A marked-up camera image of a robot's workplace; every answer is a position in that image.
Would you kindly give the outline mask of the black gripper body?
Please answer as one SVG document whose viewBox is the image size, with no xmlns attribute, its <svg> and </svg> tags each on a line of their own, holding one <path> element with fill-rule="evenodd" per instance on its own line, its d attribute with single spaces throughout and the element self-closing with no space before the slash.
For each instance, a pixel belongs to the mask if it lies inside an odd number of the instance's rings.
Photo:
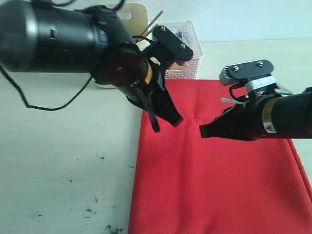
<svg viewBox="0 0 312 234">
<path fill-rule="evenodd" d="M 276 134 L 265 130 L 262 121 L 263 107 L 275 98 L 278 96 L 265 96 L 255 104 L 245 106 L 241 103 L 234 103 L 215 119 L 217 123 L 215 137 L 242 141 L 276 139 Z"/>
</svg>

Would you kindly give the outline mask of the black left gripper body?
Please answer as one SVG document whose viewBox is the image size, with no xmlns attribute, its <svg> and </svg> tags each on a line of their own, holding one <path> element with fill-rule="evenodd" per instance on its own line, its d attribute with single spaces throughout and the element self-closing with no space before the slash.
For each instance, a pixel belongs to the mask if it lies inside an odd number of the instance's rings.
<svg viewBox="0 0 312 234">
<path fill-rule="evenodd" d="M 151 60 L 163 51 L 152 42 L 142 51 L 128 41 L 109 45 L 91 69 L 97 84 L 110 84 L 143 110 L 165 110 L 168 90 L 164 69 Z"/>
</svg>

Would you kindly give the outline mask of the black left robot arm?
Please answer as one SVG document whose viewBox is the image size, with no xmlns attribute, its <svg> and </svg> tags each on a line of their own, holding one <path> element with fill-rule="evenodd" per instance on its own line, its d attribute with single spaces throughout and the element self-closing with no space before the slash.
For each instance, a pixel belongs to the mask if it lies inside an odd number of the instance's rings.
<svg viewBox="0 0 312 234">
<path fill-rule="evenodd" d="M 10 72 L 88 73 L 135 106 L 157 112 L 170 101 L 164 72 L 141 51 L 117 15 L 120 6 L 66 10 L 51 0 L 0 5 L 0 71 L 31 108 Z"/>
</svg>

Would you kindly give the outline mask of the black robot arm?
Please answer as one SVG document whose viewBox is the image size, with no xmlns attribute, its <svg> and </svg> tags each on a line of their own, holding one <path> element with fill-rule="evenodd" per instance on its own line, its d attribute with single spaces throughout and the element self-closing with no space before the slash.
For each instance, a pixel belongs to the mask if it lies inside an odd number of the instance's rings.
<svg viewBox="0 0 312 234">
<path fill-rule="evenodd" d="M 261 138 L 310 139 L 312 137 L 312 91 L 296 95 L 271 94 L 235 104 L 214 121 L 199 127 L 202 138 L 242 141 Z"/>
</svg>

